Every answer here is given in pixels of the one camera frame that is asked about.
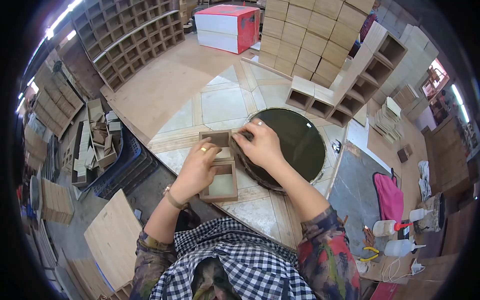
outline yellow pliers handle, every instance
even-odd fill
[[[378,253],[380,253],[380,251],[378,251],[377,249],[375,249],[374,247],[363,247],[364,250],[372,250],[373,252],[377,253],[375,254],[374,256],[372,257],[369,257],[369,258],[360,258],[360,261],[361,262],[367,262],[367,261],[371,261],[372,259],[375,259],[378,257]]]

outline woman's left hand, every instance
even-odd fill
[[[190,149],[177,180],[172,184],[170,195],[179,204],[187,203],[192,196],[213,182],[218,168],[212,167],[212,162],[222,149],[209,143],[211,140],[212,138],[203,139]]]

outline white cord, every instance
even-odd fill
[[[395,271],[395,273],[394,273],[393,275],[390,275],[390,272],[392,271],[392,265],[393,265],[394,263],[396,263],[396,262],[398,262],[398,268],[396,269],[396,271]],[[399,278],[397,278],[397,279],[395,279],[395,280],[392,280],[392,278],[395,277],[395,275],[398,273],[398,271],[399,271],[399,269],[400,269],[400,265],[401,265],[400,257],[397,257],[397,259],[395,259],[394,261],[392,261],[391,264],[389,264],[389,265],[387,266],[387,268],[385,269],[385,272],[382,272],[382,281],[383,281],[383,282],[395,282],[395,281],[399,280],[399,279],[402,278],[402,277],[409,276],[409,275],[414,275],[414,274],[412,274],[412,273],[408,273],[408,274],[405,274],[405,275],[400,276]],[[387,270],[388,270],[388,280],[385,281],[385,273],[387,272]],[[423,270],[425,270],[425,267],[423,267],[423,269],[421,269],[420,271],[418,271],[418,272],[415,273],[415,274],[418,274],[418,273],[420,273],[420,272],[423,271]]]

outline red bottle cap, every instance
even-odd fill
[[[405,227],[408,227],[408,226],[410,226],[410,225],[413,225],[413,223],[405,223],[405,224],[395,223],[395,225],[393,225],[393,230],[399,231],[400,229],[405,228]]]

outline white glue bottle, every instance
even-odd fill
[[[376,221],[373,225],[372,232],[376,237],[386,237],[410,225],[413,225],[413,223],[402,224],[395,220]]]
[[[426,245],[415,245],[415,240],[389,240],[385,246],[384,254],[386,256],[405,256],[410,251],[417,248],[423,248]]]
[[[414,209],[410,211],[410,214],[408,215],[408,218],[410,222],[415,222],[418,220],[422,220],[424,216],[426,216],[428,213],[431,213],[433,209],[431,210],[426,210],[425,208],[419,208],[419,209]]]

